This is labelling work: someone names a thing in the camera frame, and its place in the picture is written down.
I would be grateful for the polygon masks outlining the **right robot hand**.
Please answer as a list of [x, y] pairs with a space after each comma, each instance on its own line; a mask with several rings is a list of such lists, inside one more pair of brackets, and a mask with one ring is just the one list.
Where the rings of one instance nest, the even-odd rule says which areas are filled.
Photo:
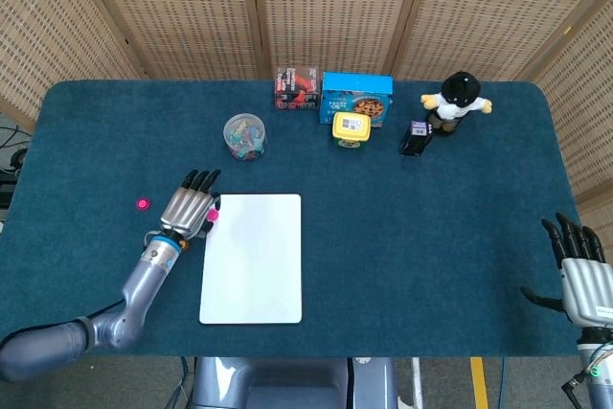
[[597, 233], [561, 213], [557, 222], [543, 218], [561, 281], [559, 299], [543, 297], [526, 286], [520, 288], [532, 304], [566, 315], [581, 329], [612, 328], [612, 265], [604, 256]]

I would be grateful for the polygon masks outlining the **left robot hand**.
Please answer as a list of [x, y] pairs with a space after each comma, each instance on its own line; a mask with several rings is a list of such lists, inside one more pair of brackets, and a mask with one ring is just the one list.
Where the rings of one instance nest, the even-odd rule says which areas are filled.
[[220, 170], [191, 170], [160, 218], [161, 234], [171, 239], [204, 239], [215, 225], [221, 195], [212, 191]]

